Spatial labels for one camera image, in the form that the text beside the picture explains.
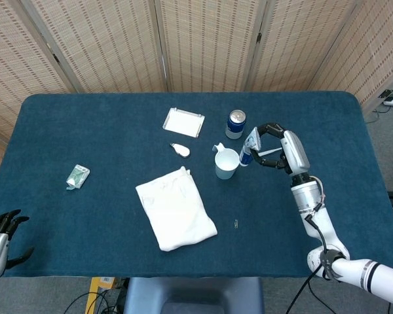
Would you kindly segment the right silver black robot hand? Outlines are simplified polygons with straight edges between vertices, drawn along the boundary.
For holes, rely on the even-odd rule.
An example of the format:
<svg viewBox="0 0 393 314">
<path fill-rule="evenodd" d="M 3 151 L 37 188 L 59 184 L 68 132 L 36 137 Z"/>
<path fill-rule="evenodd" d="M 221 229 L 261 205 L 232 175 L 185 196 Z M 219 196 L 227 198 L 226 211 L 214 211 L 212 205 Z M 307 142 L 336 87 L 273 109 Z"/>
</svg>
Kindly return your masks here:
<svg viewBox="0 0 393 314">
<path fill-rule="evenodd" d="M 259 137 L 266 133 L 280 140 L 282 153 L 279 160 L 267 160 L 260 157 L 259 149 L 251 148 L 250 152 L 254 160 L 261 166 L 271 167 L 275 169 L 283 169 L 290 177 L 307 173 L 310 163 L 298 136 L 284 129 L 277 123 L 266 123 L 256 127 Z"/>
</svg>

